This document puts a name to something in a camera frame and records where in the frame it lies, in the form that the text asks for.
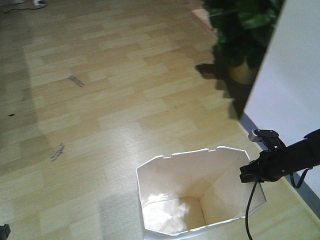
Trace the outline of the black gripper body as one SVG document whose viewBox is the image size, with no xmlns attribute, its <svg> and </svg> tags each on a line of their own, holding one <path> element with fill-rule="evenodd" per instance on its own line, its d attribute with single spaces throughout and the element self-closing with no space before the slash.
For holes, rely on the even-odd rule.
<svg viewBox="0 0 320 240">
<path fill-rule="evenodd" d="M 256 160 L 240 167 L 240 181 L 242 183 L 251 182 L 276 182 L 288 174 L 284 160 L 287 147 L 263 150 Z"/>
</svg>

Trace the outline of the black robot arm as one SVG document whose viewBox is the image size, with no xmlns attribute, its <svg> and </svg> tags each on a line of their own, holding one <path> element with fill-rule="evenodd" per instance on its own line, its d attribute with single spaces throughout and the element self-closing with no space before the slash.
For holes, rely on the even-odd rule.
<svg viewBox="0 0 320 240">
<path fill-rule="evenodd" d="M 274 130 L 254 129 L 248 136 L 252 142 L 261 142 L 267 149 L 259 157 L 240 168 L 242 183 L 276 182 L 295 172 L 320 164 L 320 130 L 307 134 L 303 140 L 290 146 L 279 138 Z"/>
</svg>

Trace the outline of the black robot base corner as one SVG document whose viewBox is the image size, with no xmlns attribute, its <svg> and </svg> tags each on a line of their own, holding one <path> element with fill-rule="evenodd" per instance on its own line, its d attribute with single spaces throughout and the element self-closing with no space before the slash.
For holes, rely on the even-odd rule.
<svg viewBox="0 0 320 240">
<path fill-rule="evenodd" d="M 11 233 L 11 228 L 9 224 L 0 226 L 0 240 L 7 240 Z"/>
</svg>

